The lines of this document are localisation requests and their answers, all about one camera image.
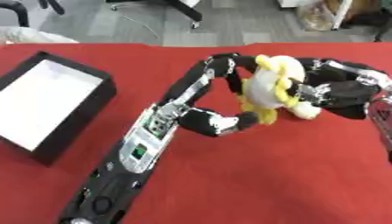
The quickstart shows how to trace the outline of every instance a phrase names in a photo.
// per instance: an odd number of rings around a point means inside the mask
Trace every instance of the robotic arm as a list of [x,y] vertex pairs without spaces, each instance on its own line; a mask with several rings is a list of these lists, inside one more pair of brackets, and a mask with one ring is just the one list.
[[198,62],[158,103],[147,108],[91,172],[59,223],[120,223],[178,126],[219,137],[256,124],[257,116],[252,112],[223,116],[211,109],[193,107],[211,89],[214,78],[226,78],[230,89],[241,91],[236,63],[231,58],[234,56],[237,54],[215,55]]
[[[385,73],[330,59],[299,60],[305,67],[307,79],[304,83],[294,83],[289,94],[299,95],[303,101],[310,101],[339,116],[356,119],[366,117],[365,105],[370,102],[368,111],[373,121],[377,121],[376,125],[384,135],[391,136],[392,97],[373,103],[380,91],[392,89],[391,80]],[[139,116],[91,172],[67,204],[58,223],[120,223],[179,126],[205,136],[220,137],[256,124],[257,115],[253,112],[224,116],[211,109],[194,107],[211,89],[215,78],[226,79],[230,90],[241,95],[242,82],[237,67],[254,73],[257,69],[255,57],[219,54],[193,66],[159,102]]]

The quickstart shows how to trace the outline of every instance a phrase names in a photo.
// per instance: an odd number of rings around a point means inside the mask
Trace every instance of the white plush toy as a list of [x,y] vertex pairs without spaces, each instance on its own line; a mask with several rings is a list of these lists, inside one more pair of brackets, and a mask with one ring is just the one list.
[[290,96],[287,89],[294,79],[304,82],[305,70],[301,63],[289,56],[256,58],[259,66],[255,75],[242,80],[243,95],[240,96],[243,111],[255,111],[262,124],[272,124],[277,119],[276,109],[287,108],[297,117],[313,119],[321,108],[313,107],[308,101],[299,101],[298,96]]

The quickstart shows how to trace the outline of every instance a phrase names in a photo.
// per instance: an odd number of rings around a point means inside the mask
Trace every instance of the bag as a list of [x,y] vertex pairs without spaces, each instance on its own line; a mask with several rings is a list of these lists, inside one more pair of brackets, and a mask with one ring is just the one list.
[[324,2],[311,3],[297,7],[297,16],[307,31],[330,31],[333,28],[333,18]]

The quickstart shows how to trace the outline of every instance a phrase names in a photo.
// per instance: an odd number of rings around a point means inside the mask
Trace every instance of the red tablecloth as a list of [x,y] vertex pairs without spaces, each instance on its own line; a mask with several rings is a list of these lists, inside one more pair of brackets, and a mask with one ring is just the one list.
[[[51,167],[0,143],[3,224],[54,223],[142,109],[209,54],[334,57],[392,73],[391,44],[267,44],[8,45],[0,49],[0,74],[40,50],[111,73],[118,96]],[[214,83],[200,105],[227,114],[238,111],[224,80]],[[181,129],[123,223],[392,223],[392,167],[370,121],[328,112],[309,122],[281,113],[273,126],[216,139]]]

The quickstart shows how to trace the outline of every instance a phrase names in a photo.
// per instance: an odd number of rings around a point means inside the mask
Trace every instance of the white bag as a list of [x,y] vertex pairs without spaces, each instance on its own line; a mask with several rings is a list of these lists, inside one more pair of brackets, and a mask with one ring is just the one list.
[[71,38],[57,34],[36,31],[32,28],[3,26],[0,27],[1,43],[78,43]]

